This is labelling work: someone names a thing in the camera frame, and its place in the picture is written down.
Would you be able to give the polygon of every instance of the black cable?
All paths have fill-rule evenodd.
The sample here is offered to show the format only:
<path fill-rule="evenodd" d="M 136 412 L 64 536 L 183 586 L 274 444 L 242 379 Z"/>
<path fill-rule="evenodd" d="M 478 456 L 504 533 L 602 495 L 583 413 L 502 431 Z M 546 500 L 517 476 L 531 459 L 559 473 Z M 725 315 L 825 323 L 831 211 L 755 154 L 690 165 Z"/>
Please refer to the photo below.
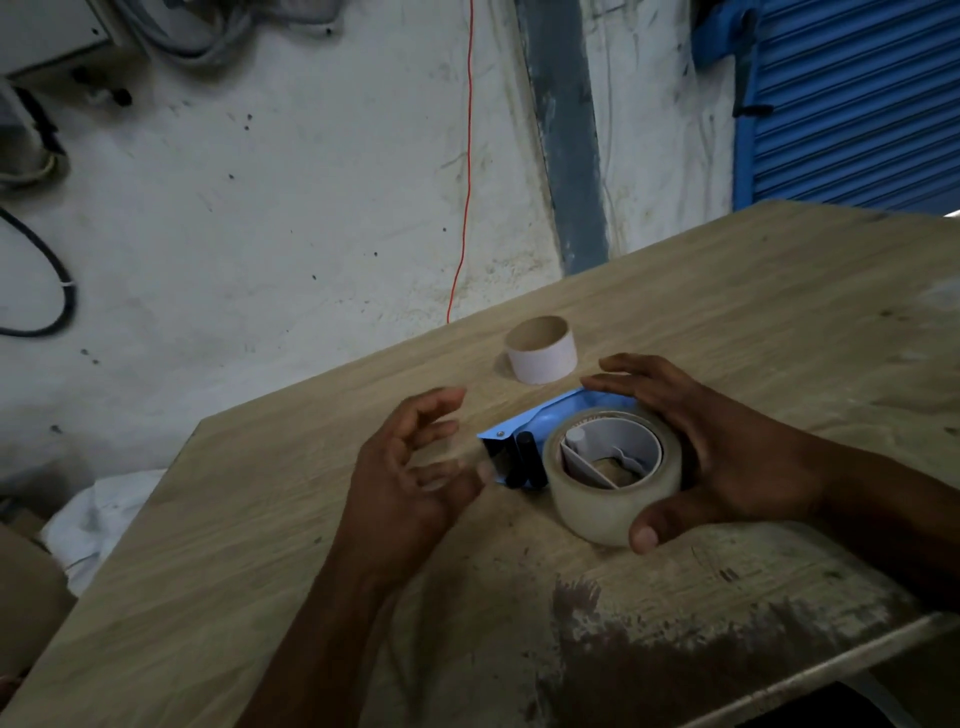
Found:
<path fill-rule="evenodd" d="M 0 207 L 0 218 L 6 220 L 25 238 L 32 242 L 36 249 L 43 253 L 43 256 L 50 262 L 53 269 L 57 272 L 57 278 L 60 279 L 60 285 L 63 288 L 63 309 L 60 316 L 50 326 L 35 328 L 33 330 L 21 330 L 19 328 L 0 327 L 0 336 L 17 336 L 23 339 L 38 339 L 43 336 L 53 336 L 55 333 L 63 331 L 70 326 L 73 315 L 77 310 L 77 284 L 70 278 L 70 272 L 66 266 L 60 262 L 60 259 L 54 254 L 47 244 L 43 242 L 39 235 L 30 230 L 26 225 L 13 217 L 9 212 Z"/>

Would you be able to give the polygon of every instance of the cardboard tube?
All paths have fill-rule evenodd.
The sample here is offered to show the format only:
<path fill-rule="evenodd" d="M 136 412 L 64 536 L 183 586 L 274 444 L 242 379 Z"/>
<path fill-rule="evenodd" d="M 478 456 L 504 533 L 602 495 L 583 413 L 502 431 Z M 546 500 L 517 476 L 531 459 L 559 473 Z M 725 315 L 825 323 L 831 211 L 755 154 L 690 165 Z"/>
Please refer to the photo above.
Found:
<path fill-rule="evenodd" d="M 661 458 L 654 470 L 633 485 L 617 490 L 594 488 L 570 477 L 564 469 L 560 443 L 572 427 L 594 419 L 619 417 L 649 429 L 660 441 Z M 683 455 L 673 430 L 647 409 L 611 410 L 595 407 L 557 425 L 543 446 L 543 467 L 550 495 L 561 521 L 587 541 L 602 546 L 628 546 L 630 526 L 650 503 L 680 491 Z"/>
<path fill-rule="evenodd" d="M 539 316 L 518 324 L 506 338 L 507 356 L 524 384 L 546 384 L 577 367 L 570 324 L 560 316 Z"/>

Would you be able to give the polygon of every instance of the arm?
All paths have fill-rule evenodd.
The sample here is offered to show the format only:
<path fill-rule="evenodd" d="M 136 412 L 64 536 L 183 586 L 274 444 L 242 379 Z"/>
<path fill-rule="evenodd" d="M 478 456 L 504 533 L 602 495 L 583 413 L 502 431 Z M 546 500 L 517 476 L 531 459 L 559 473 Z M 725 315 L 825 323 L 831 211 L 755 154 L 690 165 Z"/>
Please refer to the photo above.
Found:
<path fill-rule="evenodd" d="M 816 517 L 863 558 L 960 610 L 960 491 L 772 420 L 660 357 L 617 354 L 600 367 L 607 374 L 584 377 L 585 387 L 635 397 L 697 453 L 694 487 L 636 517 L 634 551 L 705 523 Z"/>
<path fill-rule="evenodd" d="M 377 615 L 483 489 L 477 471 L 454 460 L 408 467 L 414 450 L 456 432 L 455 420 L 439 418 L 459 409 L 465 393 L 436 389 L 405 400 L 360 448 L 324 566 L 237 728 L 357 723 Z M 438 480 L 445 485 L 423 489 Z"/>

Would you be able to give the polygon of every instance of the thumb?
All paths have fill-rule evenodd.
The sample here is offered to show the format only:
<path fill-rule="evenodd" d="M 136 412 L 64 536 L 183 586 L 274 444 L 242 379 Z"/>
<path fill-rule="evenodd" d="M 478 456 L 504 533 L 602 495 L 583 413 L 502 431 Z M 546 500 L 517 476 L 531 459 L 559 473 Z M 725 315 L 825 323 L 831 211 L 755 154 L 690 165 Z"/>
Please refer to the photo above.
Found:
<path fill-rule="evenodd" d="M 697 486 L 640 511 L 630 526 L 630 548 L 639 554 L 650 553 L 698 525 L 731 520 L 720 498 L 712 490 Z"/>

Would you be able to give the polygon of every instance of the hand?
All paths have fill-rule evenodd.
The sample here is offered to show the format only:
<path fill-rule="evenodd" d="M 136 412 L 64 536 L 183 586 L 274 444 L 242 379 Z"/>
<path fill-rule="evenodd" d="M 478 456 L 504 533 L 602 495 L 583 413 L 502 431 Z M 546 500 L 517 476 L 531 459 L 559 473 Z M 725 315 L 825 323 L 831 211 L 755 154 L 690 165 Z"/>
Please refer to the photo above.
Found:
<path fill-rule="evenodd" d="M 693 488 L 636 517 L 637 553 L 705 523 L 800 520 L 819 510 L 826 463 L 846 448 L 761 415 L 659 356 L 620 353 L 600 368 L 623 374 L 585 376 L 584 387 L 635 397 L 686 435 L 699 461 Z"/>
<path fill-rule="evenodd" d="M 439 388 L 404 400 L 360 448 L 330 555 L 379 587 L 406 583 L 483 490 L 476 469 L 457 460 L 407 467 L 414 450 L 457 431 L 456 420 L 440 418 L 466 393 Z M 445 485 L 423 488 L 439 480 Z"/>

